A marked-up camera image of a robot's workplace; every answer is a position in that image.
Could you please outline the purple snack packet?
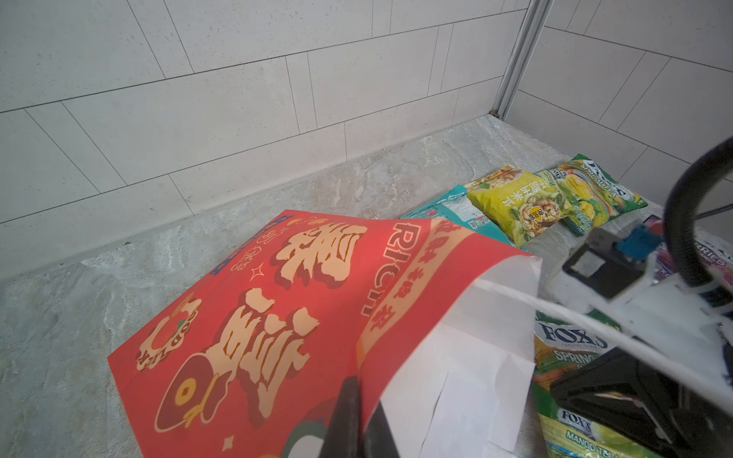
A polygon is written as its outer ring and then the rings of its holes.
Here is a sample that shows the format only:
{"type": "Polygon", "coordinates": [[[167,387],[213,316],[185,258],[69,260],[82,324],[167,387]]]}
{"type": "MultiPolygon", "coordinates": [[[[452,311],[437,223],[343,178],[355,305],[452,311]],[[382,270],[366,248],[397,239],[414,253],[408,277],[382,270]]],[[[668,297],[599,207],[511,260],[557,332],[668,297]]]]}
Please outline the purple snack packet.
{"type": "Polygon", "coordinates": [[[695,234],[696,215],[669,208],[634,230],[652,269],[651,290],[660,297],[700,296],[712,307],[732,303],[732,252],[695,234]]]}

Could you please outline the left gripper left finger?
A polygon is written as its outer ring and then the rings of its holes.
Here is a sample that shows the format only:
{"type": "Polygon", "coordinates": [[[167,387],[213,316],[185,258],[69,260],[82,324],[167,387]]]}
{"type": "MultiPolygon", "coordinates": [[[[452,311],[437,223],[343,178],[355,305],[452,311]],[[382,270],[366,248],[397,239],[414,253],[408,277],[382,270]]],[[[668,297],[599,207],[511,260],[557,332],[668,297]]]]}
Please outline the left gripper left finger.
{"type": "Polygon", "coordinates": [[[356,376],[345,379],[330,418],[320,458],[362,457],[361,391],[356,376]]]}

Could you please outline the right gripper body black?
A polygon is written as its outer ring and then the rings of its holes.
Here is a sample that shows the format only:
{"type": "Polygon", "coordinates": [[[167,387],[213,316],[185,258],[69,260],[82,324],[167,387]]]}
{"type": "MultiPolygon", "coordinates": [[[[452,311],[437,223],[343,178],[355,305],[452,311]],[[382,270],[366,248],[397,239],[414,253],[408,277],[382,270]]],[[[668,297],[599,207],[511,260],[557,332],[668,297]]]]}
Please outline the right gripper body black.
{"type": "Polygon", "coordinates": [[[662,413],[677,457],[731,457],[732,417],[684,385],[660,375],[662,413]]]}

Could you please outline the red paper gift bag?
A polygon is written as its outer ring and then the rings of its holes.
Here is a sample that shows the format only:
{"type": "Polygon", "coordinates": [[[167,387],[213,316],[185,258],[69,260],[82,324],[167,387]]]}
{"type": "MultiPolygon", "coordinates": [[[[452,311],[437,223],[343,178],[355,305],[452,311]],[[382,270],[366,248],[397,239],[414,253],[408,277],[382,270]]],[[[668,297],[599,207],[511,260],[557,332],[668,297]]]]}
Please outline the red paper gift bag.
{"type": "Polygon", "coordinates": [[[146,457],[319,457],[352,376],[362,453],[378,403],[400,457],[512,453],[541,267],[444,219],[286,211],[109,365],[146,457]]]}

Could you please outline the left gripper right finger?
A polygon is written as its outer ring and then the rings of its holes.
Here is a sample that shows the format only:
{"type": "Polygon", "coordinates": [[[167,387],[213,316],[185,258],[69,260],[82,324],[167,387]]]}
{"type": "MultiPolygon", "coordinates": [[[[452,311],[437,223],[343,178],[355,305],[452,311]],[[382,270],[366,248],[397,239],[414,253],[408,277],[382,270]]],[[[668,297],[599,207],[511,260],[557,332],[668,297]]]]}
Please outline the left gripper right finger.
{"type": "Polygon", "coordinates": [[[399,458],[387,415],[381,403],[374,410],[363,433],[364,458],[399,458]]]}

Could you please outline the yellow green snack packet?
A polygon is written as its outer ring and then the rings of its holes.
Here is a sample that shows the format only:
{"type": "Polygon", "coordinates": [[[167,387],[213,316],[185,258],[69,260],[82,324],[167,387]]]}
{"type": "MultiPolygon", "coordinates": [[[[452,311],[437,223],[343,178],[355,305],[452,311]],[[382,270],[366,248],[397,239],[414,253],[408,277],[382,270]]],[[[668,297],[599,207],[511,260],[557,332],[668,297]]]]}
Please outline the yellow green snack packet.
{"type": "Polygon", "coordinates": [[[465,185],[471,203],[521,247],[572,213],[573,206],[557,185],[505,166],[465,185]]]}

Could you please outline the teal snack packet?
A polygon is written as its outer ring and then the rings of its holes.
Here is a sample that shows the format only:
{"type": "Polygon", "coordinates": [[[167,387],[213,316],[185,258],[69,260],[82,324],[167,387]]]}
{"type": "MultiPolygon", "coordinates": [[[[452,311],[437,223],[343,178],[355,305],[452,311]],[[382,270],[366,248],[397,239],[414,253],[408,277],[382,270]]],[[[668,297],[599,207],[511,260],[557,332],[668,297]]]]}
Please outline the teal snack packet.
{"type": "Polygon", "coordinates": [[[468,198],[464,186],[456,186],[446,194],[402,215],[401,219],[438,219],[471,230],[479,235],[515,247],[512,240],[468,198]]]}

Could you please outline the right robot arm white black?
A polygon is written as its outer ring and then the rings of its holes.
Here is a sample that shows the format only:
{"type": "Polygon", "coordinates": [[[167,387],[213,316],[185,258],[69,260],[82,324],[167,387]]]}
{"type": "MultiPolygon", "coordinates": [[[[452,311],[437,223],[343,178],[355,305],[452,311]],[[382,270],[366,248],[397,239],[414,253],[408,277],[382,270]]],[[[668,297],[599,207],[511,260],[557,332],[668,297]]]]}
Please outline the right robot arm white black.
{"type": "Polygon", "coordinates": [[[731,170],[725,140],[677,181],[660,228],[593,231],[536,304],[576,345],[609,345],[551,383],[557,405],[660,457],[732,453],[732,290],[696,241],[702,201],[731,170]]]}

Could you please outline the green mango tea candy packet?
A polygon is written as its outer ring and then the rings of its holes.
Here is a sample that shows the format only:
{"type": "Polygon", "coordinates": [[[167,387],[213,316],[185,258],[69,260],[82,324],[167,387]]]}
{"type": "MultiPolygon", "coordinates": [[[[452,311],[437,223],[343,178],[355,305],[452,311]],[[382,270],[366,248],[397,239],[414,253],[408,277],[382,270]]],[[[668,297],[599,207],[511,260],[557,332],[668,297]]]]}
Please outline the green mango tea candy packet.
{"type": "Polygon", "coordinates": [[[550,457],[661,457],[647,374],[605,339],[538,312],[531,383],[550,457]]]}

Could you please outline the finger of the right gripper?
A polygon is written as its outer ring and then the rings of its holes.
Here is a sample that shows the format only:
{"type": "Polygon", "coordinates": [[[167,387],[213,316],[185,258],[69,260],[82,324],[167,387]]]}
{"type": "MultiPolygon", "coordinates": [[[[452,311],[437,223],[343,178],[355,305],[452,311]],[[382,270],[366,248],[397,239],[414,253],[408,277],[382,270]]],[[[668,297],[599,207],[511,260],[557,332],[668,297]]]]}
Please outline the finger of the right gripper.
{"type": "Polygon", "coordinates": [[[617,348],[562,375],[550,385],[550,393],[565,410],[651,452],[674,452],[668,436],[671,425],[662,413],[660,375],[664,374],[617,348]]]}

